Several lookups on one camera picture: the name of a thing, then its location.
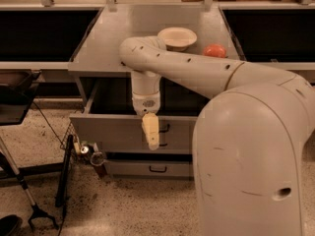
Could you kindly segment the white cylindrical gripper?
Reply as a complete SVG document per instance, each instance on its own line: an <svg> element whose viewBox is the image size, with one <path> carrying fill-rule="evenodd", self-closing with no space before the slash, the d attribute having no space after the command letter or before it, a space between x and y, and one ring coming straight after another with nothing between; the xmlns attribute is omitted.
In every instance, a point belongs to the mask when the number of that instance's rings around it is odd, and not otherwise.
<svg viewBox="0 0 315 236"><path fill-rule="evenodd" d="M159 147L159 122L155 115L160 109L160 93L132 94L132 103L135 112L142 118L142 129L150 150Z"/></svg>

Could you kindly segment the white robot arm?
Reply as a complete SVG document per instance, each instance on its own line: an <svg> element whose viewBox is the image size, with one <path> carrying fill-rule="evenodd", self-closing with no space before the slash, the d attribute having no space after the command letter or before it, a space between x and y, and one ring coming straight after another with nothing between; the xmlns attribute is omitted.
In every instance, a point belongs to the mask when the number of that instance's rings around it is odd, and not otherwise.
<svg viewBox="0 0 315 236"><path fill-rule="evenodd" d="M192 152L203 236L304 236L301 159L315 130L315 90L301 76L166 50L131 37L121 61L209 99Z"/></svg>

